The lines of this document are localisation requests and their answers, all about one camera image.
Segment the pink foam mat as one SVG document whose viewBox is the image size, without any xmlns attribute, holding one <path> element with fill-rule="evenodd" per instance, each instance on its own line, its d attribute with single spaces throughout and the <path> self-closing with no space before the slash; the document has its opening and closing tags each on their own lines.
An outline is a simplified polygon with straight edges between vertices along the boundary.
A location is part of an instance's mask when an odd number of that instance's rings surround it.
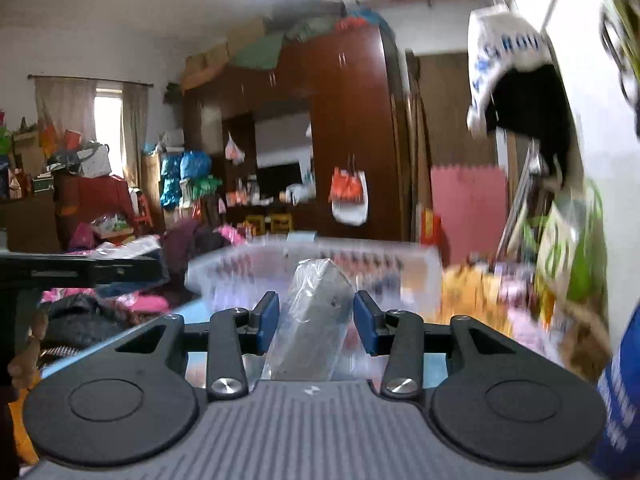
<svg viewBox="0 0 640 480">
<path fill-rule="evenodd" d="M 435 166 L 433 210 L 442 222 L 442 262 L 493 256 L 506 225 L 506 175 L 498 166 Z"/>
</svg>

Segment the yellow patterned blanket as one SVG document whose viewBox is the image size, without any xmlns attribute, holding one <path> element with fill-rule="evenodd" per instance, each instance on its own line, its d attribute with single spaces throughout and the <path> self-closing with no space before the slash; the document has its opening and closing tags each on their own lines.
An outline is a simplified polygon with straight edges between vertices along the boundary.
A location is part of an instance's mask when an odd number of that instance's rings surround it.
<svg viewBox="0 0 640 480">
<path fill-rule="evenodd" d="M 450 266 L 442 272 L 440 305 L 432 322 L 448 324 L 456 315 L 475 318 L 499 333 L 512 336 L 506 305 L 499 300 L 500 278 L 475 266 Z"/>
</svg>

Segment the blue plastic bags pile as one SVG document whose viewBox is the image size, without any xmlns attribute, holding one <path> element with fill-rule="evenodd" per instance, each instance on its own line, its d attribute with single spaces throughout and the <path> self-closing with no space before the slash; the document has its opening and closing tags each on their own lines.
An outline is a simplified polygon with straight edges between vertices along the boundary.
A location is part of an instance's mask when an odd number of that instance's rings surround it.
<svg viewBox="0 0 640 480">
<path fill-rule="evenodd" d="M 190 207 L 214 195 L 222 181 L 213 175 L 212 158 L 201 151 L 169 153 L 160 165 L 160 206 L 165 210 Z"/>
</svg>

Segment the red cabinet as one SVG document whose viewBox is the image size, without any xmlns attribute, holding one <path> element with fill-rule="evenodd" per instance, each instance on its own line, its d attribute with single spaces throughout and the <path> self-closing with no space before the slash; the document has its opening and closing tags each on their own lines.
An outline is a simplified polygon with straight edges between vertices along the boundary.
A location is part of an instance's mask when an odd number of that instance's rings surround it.
<svg viewBox="0 0 640 480">
<path fill-rule="evenodd" d="M 134 208 L 128 184 L 120 177 L 85 178 L 72 174 L 54 177 L 54 203 L 58 239 L 63 249 L 81 223 L 120 214 L 134 225 Z"/>
</svg>

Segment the dark wooden wardrobe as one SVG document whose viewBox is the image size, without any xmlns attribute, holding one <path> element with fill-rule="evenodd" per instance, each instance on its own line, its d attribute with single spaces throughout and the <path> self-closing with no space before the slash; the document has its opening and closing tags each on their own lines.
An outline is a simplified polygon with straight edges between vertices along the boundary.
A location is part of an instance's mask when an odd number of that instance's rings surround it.
<svg viewBox="0 0 640 480">
<path fill-rule="evenodd" d="M 409 140 L 394 40 L 378 26 L 331 32 L 282 47 L 273 70 L 209 67 L 182 85 L 186 146 L 216 158 L 227 191 L 256 174 L 257 124 L 289 114 L 310 119 L 317 197 L 294 223 L 324 236 L 410 237 Z M 367 178 L 362 226 L 345 226 L 329 202 L 335 169 Z"/>
</svg>

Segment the grey item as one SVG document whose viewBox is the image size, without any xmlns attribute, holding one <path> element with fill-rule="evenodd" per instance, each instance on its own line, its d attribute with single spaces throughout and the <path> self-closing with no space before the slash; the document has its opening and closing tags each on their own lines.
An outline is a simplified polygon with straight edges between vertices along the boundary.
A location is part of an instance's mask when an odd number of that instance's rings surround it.
<svg viewBox="0 0 640 480">
<path fill-rule="evenodd" d="M 330 259 L 297 266 L 266 354 L 262 378 L 276 382 L 327 382 L 342 352 L 354 288 Z"/>
</svg>

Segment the window curtain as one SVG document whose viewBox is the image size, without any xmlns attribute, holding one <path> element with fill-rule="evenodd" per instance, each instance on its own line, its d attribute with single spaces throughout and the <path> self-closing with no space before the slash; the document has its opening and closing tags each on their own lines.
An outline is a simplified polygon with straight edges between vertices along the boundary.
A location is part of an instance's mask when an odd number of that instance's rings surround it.
<svg viewBox="0 0 640 480">
<path fill-rule="evenodd" d="M 111 172 L 129 185 L 141 181 L 141 157 L 149 122 L 147 84 L 82 77 L 35 76 L 35 102 L 43 153 L 103 146 Z"/>
</svg>

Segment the blue sleeve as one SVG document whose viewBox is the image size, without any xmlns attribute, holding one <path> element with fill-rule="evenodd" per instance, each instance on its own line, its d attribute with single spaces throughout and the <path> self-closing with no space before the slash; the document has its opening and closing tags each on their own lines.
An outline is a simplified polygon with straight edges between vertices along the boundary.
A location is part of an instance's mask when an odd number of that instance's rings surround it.
<svg viewBox="0 0 640 480">
<path fill-rule="evenodd" d="M 632 479 L 639 474 L 639 337 L 636 307 L 620 346 L 597 384 L 606 408 L 606 423 L 591 463 L 609 479 Z"/>
</svg>

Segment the green white shopping bag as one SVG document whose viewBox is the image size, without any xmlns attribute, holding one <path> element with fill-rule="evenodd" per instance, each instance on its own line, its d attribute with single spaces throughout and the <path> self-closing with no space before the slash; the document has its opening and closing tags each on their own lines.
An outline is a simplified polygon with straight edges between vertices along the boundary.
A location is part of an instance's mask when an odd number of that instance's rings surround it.
<svg viewBox="0 0 640 480">
<path fill-rule="evenodd" d="M 518 229 L 533 256 L 538 296 L 571 304 L 598 302 L 605 290 L 601 194 L 593 180 L 555 195 L 547 214 L 526 218 Z"/>
</svg>

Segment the red white hanging bag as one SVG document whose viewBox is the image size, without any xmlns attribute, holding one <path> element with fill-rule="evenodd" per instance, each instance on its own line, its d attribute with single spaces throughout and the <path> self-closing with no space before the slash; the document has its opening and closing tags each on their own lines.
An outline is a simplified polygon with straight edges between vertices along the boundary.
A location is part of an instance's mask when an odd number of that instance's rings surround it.
<svg viewBox="0 0 640 480">
<path fill-rule="evenodd" d="M 346 226 L 363 226 L 369 215 L 369 194 L 366 174 L 334 169 L 329 203 L 334 220 Z"/>
</svg>

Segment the white bag with blue letters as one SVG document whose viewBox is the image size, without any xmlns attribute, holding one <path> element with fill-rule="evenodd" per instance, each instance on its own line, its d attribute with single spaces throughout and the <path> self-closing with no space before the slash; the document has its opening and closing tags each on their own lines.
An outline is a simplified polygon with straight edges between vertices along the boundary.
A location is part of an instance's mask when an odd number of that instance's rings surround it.
<svg viewBox="0 0 640 480">
<path fill-rule="evenodd" d="M 551 64 L 550 42 L 505 4 L 474 10 L 468 27 L 471 104 L 466 125 L 473 138 L 488 135 L 486 112 L 496 85 L 510 70 L 532 72 Z"/>
</svg>

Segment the clear plastic basket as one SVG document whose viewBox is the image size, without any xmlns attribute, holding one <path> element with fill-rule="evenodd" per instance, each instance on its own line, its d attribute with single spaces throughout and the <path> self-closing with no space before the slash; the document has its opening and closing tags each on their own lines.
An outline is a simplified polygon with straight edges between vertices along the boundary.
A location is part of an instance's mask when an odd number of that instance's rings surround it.
<svg viewBox="0 0 640 480">
<path fill-rule="evenodd" d="M 285 299 L 291 287 L 312 280 L 365 290 L 383 310 L 428 318 L 440 303 L 442 263 L 435 248 L 418 244 L 263 236 L 193 259 L 184 284 L 215 312 L 254 306 L 268 290 Z"/>
</svg>

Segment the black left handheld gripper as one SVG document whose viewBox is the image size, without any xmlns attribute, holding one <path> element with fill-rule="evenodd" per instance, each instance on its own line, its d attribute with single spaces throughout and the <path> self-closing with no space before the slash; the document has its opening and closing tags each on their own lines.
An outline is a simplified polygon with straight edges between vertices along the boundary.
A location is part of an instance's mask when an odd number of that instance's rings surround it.
<svg viewBox="0 0 640 480">
<path fill-rule="evenodd" d="M 97 259 L 2 252 L 1 362 L 9 363 L 21 347 L 32 312 L 46 290 L 120 283 L 155 284 L 164 278 L 164 264 L 152 257 Z"/>
</svg>

